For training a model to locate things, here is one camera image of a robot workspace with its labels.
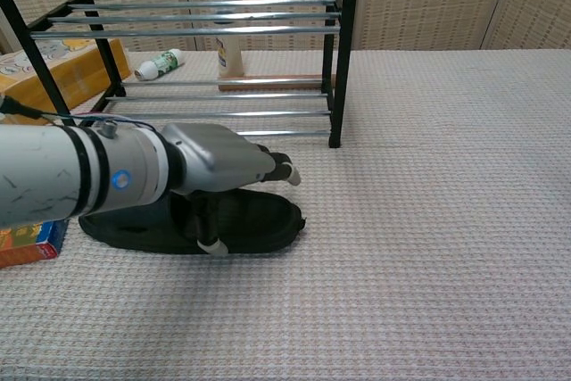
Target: cardboard box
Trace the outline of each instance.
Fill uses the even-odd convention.
[[[67,220],[57,220],[0,230],[0,268],[55,258],[67,227]]]
[[[110,41],[119,74],[131,74],[128,59],[118,39]],[[110,85],[103,60],[92,39],[46,40],[37,43],[70,109],[79,106]],[[43,111],[55,112],[34,68],[23,51],[0,56],[0,92]],[[11,117],[5,123],[44,124],[44,120]]]

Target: white textured carpet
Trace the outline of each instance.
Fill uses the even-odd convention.
[[[294,245],[165,256],[71,223],[59,259],[0,270],[0,377],[571,378],[569,51],[357,52],[343,148],[268,143],[303,174],[264,187],[307,216]]]

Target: white bottle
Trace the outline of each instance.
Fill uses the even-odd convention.
[[[217,13],[232,13],[232,11],[218,11]],[[219,25],[232,24],[232,21],[214,21]],[[218,49],[218,70],[221,78],[234,78],[244,75],[242,51],[240,51],[240,37],[216,36]]]
[[[143,62],[136,70],[135,76],[139,80],[153,80],[175,70],[184,63],[182,52],[173,48],[153,59]]]

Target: metal shoe rack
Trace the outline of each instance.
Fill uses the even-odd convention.
[[[211,0],[211,1],[186,1],[186,2],[164,2],[164,3],[137,3],[137,4],[105,4],[105,0],[68,0],[60,4],[46,15],[26,24],[23,20],[16,3],[13,0],[0,0],[0,7],[10,22],[13,31],[21,43],[23,50],[28,55],[29,61],[34,67],[41,80],[47,94],[49,95],[55,110],[58,113],[69,113],[69,108],[63,100],[54,77],[47,68],[40,51],[37,48],[36,40],[41,39],[63,39],[63,38],[93,38],[97,43],[99,52],[103,59],[103,64],[111,81],[110,86],[103,93],[95,104],[93,112],[103,112],[109,102],[118,102],[122,97],[128,95],[127,91],[131,86],[153,85],[153,86],[217,86],[220,84],[232,84],[233,86],[252,87],[256,85],[268,84],[308,84],[319,86],[315,94],[303,93],[305,97],[316,97],[324,100],[324,109],[320,111],[286,111],[286,112],[210,112],[210,113],[189,113],[179,114],[177,118],[202,119],[202,118],[227,118],[227,117],[312,117],[329,116],[331,129],[328,132],[310,131],[253,131],[242,133],[246,136],[308,136],[325,134],[329,136],[329,146],[339,147],[341,144],[341,128],[343,125],[343,108],[345,104],[345,93],[347,89],[347,77],[349,72],[349,60],[351,56],[351,41],[353,31],[353,21],[355,16],[356,0]],[[157,9],[157,8],[240,8],[240,7],[267,7],[291,5],[320,5],[323,12],[249,12],[249,13],[228,13],[226,15],[212,14],[189,14],[189,15],[149,15],[139,17],[100,17],[98,11],[101,10],[133,10],[133,9]],[[70,17],[72,12],[84,12],[85,17]],[[259,26],[259,27],[234,27],[216,29],[167,29],[167,30],[105,30],[104,24],[114,24],[119,22],[133,21],[294,21],[294,20],[324,20],[323,26]],[[59,23],[87,24],[91,31],[57,31],[52,27]],[[231,79],[231,80],[208,80],[208,81],[153,81],[153,82],[122,82],[117,65],[113,59],[112,50],[107,40],[108,37],[163,37],[163,36],[183,36],[201,37],[217,35],[279,35],[279,34],[324,34],[323,43],[323,68],[321,79],[296,79],[296,78],[275,78],[275,79]],[[334,56],[335,35],[339,35],[337,51],[336,83],[332,86],[332,64]],[[252,94],[255,99],[272,98],[300,98],[296,92],[279,93],[268,92],[267,94]],[[225,93],[221,99],[232,100],[232,95]],[[153,119],[172,118],[172,115],[151,114]],[[75,125],[73,120],[65,120],[65,125]]]

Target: white robotic arm segment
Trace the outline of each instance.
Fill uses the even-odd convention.
[[[169,124],[161,133],[112,122],[0,125],[0,228],[146,205],[168,191],[288,180],[294,168],[272,155],[211,124]]]

